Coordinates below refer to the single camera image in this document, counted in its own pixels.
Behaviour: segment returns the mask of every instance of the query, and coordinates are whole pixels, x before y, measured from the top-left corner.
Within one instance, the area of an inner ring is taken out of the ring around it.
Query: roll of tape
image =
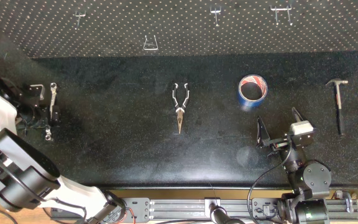
[[[259,106],[267,95],[266,81],[259,75],[247,75],[239,84],[238,97],[242,106]]]

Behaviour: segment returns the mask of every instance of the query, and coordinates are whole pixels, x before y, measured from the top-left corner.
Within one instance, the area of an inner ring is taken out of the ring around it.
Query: hammer handle
[[[343,115],[342,115],[342,109],[338,109],[337,111],[338,111],[337,118],[338,118],[339,135],[344,136],[345,129],[344,129],[344,120],[343,120]]]

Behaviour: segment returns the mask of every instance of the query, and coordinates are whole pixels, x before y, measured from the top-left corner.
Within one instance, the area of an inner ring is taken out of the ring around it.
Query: pliers
[[[182,106],[179,106],[178,104],[178,100],[177,100],[177,89],[178,89],[178,84],[175,83],[175,86],[173,87],[172,90],[172,98],[173,98],[173,103],[175,104],[175,111],[177,113],[177,120],[178,120],[178,129],[179,129],[179,134],[180,134],[180,130],[181,130],[181,124],[183,122],[183,114],[185,113],[185,108],[187,106],[187,103],[189,102],[189,88],[188,88],[188,84],[185,84],[185,89],[186,89],[186,98],[182,104]]]

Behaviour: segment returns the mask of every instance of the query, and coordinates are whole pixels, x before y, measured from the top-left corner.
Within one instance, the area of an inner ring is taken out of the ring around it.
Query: pliers handle
[[[189,87],[188,87],[188,83],[185,84],[185,89],[186,89],[186,98],[182,104],[182,106],[179,106],[178,100],[177,100],[177,89],[178,89],[178,84],[175,83],[173,90],[172,90],[172,98],[173,98],[173,103],[175,104],[175,111],[176,113],[178,111],[182,111],[183,113],[185,112],[185,108],[189,102],[189,95],[190,95],[190,91],[189,91]]]

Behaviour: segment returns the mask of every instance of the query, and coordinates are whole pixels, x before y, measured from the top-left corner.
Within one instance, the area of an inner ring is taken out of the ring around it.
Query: hammer head
[[[341,80],[340,78],[334,78],[334,79],[330,80],[329,82],[327,82],[326,85],[328,85],[330,83],[334,83],[334,85],[340,85],[340,84],[347,84],[348,81],[347,80]]]

